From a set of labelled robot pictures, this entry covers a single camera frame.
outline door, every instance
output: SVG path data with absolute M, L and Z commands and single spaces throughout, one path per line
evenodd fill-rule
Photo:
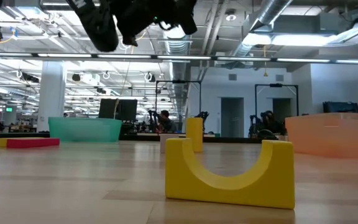
M 275 120 L 284 122 L 285 118 L 291 117 L 291 99 L 290 98 L 276 98 L 273 99 L 273 113 Z
M 221 136 L 244 137 L 244 99 L 221 98 Z

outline yellow arch block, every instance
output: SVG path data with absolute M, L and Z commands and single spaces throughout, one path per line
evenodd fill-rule
M 165 151 L 165 196 L 204 202 L 261 207 L 295 207 L 293 147 L 263 141 L 259 160 L 246 173 L 223 177 L 205 169 L 191 139 L 168 139 Z

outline red block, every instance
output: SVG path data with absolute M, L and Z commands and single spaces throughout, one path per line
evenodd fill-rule
M 58 146 L 59 138 L 42 138 L 42 139 L 8 139 L 7 148 L 25 149 L 30 147 Z

